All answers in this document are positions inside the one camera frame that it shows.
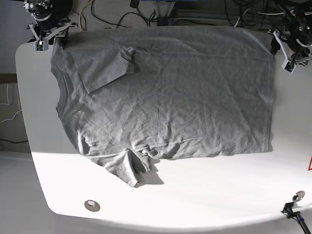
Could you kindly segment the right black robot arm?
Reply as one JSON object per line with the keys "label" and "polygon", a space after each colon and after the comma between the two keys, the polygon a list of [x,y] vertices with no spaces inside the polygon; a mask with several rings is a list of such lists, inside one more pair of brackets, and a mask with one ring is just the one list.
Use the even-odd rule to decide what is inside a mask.
{"label": "right black robot arm", "polygon": [[77,23],[68,18],[72,10],[71,0],[25,0],[23,7],[30,13],[35,23],[30,23],[34,36],[35,51],[46,51],[56,37],[66,41],[70,28],[76,28]]}

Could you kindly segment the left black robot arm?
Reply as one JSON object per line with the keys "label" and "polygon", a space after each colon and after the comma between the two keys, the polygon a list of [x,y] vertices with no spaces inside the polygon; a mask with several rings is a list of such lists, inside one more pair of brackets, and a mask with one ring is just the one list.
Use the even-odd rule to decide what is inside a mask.
{"label": "left black robot arm", "polygon": [[275,0],[275,5],[283,12],[283,29],[273,27],[271,54],[281,50],[284,55],[282,68],[293,73],[298,65],[308,66],[312,59],[312,2]]}

